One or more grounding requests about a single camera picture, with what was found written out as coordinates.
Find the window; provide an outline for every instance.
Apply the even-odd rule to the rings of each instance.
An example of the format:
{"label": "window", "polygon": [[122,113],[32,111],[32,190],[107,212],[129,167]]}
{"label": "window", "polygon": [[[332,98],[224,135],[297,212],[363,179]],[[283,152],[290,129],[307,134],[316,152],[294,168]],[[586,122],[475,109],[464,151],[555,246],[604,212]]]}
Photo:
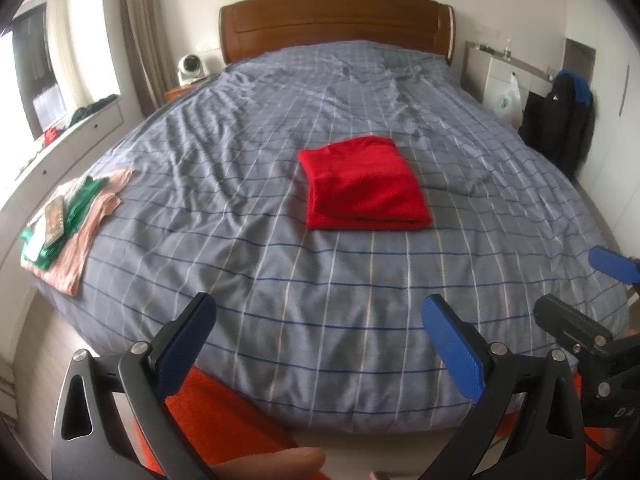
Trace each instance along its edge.
{"label": "window", "polygon": [[49,57],[46,17],[47,6],[43,4],[28,10],[12,23],[18,87],[35,139],[66,114]]}
{"label": "window", "polygon": [[14,180],[18,170],[35,153],[31,127],[22,108],[15,73],[14,42],[11,32],[0,37],[0,109],[2,149],[0,149],[0,189]]}

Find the green cloth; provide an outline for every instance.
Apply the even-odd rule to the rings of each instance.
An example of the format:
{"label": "green cloth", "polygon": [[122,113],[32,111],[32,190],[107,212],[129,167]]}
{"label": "green cloth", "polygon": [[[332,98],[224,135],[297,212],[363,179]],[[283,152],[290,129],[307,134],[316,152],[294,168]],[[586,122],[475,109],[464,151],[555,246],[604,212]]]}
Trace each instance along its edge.
{"label": "green cloth", "polygon": [[89,212],[91,203],[94,198],[100,193],[100,190],[107,184],[109,177],[94,179],[87,177],[87,180],[81,187],[76,190],[75,194],[71,197],[69,205],[65,210],[65,233],[59,240],[52,243],[49,247],[43,247],[40,250],[36,261],[29,260],[24,255],[24,248],[27,246],[31,237],[33,236],[33,228],[27,227],[20,237],[25,241],[22,248],[22,257],[25,260],[30,261],[36,267],[47,270],[51,264],[56,260],[60,251],[65,246],[66,241],[71,236],[80,230],[80,226],[84,221],[84,217]]}

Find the wooden nightstand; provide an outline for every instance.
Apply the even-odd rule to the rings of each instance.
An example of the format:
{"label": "wooden nightstand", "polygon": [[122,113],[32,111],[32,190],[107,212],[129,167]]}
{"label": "wooden nightstand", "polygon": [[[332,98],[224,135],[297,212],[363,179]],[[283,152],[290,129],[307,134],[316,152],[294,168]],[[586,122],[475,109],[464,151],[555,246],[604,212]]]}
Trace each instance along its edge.
{"label": "wooden nightstand", "polygon": [[216,77],[218,74],[208,75],[203,79],[196,81],[195,83],[191,83],[190,85],[185,86],[177,86],[176,88],[172,88],[171,90],[167,90],[164,93],[164,102],[168,103],[173,99],[180,97],[182,94],[187,93],[189,90],[193,90],[196,86],[201,85],[204,82],[210,81],[212,78]]}

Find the gray plaid duvet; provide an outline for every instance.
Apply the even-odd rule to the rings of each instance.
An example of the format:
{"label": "gray plaid duvet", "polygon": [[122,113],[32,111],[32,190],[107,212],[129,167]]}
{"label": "gray plaid duvet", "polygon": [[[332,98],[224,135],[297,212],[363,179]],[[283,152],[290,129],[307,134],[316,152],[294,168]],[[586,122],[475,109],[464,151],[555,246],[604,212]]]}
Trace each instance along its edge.
{"label": "gray plaid duvet", "polygon": [[[375,133],[411,165],[420,232],[305,229],[302,148]],[[100,352],[151,339],[201,290],[220,309],[197,365],[283,423],[358,432],[453,426],[469,409],[421,328],[440,293],[489,341],[541,355],[553,293],[626,330],[625,289],[575,189],[453,81],[439,56],[362,41],[227,67],[162,108],[92,174],[135,168],[78,297],[43,292]]]}

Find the red object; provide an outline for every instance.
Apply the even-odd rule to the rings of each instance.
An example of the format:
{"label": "red object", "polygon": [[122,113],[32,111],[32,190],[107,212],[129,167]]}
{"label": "red object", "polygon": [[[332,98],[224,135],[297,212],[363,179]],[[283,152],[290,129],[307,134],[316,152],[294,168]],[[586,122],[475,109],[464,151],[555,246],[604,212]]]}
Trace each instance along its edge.
{"label": "red object", "polygon": [[47,146],[49,146],[54,140],[58,138],[59,134],[60,133],[55,126],[52,126],[44,130],[44,133],[43,133],[44,141],[42,142],[42,147],[46,148]]}
{"label": "red object", "polygon": [[393,140],[363,136],[301,150],[309,180],[309,229],[407,231],[431,216],[411,168]]}
{"label": "red object", "polygon": [[[169,397],[165,405],[184,436],[210,466],[241,456],[298,446],[263,412],[195,367],[189,371],[180,391]],[[146,467],[162,474],[140,429],[138,437]],[[316,473],[308,480],[328,478]]]}

